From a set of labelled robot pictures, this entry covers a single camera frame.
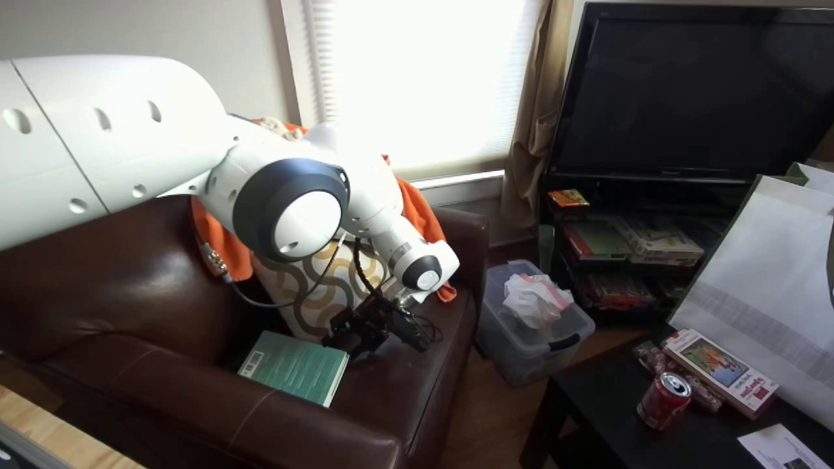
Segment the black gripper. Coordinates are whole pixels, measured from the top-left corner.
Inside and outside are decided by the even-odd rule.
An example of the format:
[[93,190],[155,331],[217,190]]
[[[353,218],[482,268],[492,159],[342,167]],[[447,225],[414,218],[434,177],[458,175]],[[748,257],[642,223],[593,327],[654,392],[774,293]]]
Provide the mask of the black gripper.
[[372,354],[388,336],[401,337],[418,352],[428,352],[439,337],[439,327],[401,309],[396,301],[370,293],[357,308],[345,308],[331,317],[323,343],[361,357]]

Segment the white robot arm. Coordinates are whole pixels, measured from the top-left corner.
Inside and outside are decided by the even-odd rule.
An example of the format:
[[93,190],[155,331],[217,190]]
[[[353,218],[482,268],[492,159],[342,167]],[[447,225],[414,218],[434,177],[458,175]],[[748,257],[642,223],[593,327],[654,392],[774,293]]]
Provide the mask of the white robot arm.
[[333,236],[368,240],[387,308],[458,271],[444,240],[404,215],[394,168],[340,146],[329,124],[281,138],[228,112],[170,57],[54,55],[0,63],[0,248],[58,233],[151,197],[194,195],[250,253],[306,261]]

